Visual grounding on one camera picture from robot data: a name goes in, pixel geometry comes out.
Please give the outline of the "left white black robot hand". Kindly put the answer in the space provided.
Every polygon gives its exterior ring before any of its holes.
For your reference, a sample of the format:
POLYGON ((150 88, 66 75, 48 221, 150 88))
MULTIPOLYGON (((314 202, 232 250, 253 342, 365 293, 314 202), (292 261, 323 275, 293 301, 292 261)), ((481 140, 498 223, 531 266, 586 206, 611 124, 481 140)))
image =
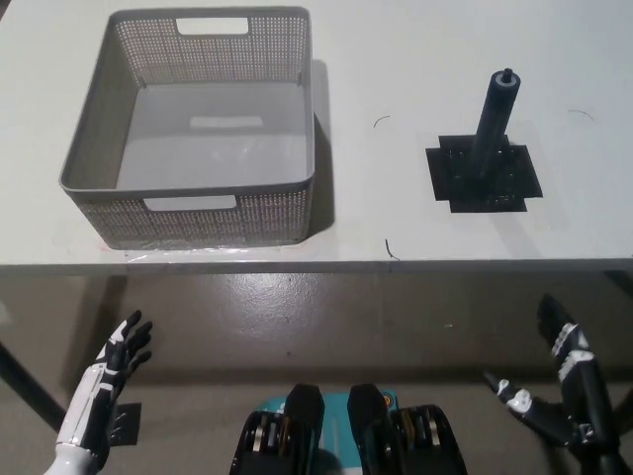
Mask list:
POLYGON ((71 398, 57 443, 78 447, 105 459, 110 450, 118 398, 151 352, 152 322, 142 323, 134 311, 106 339, 94 361, 85 369, 71 398))

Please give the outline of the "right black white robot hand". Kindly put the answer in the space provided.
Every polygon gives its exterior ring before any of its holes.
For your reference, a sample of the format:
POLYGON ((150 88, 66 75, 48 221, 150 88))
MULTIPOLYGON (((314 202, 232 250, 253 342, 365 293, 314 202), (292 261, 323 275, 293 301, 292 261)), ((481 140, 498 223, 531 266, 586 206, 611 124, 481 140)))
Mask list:
POLYGON ((537 321, 555 361, 562 401, 549 403, 486 372, 490 389, 516 419, 555 446, 577 453, 617 451, 609 394, 582 328, 550 294, 540 300, 537 321))

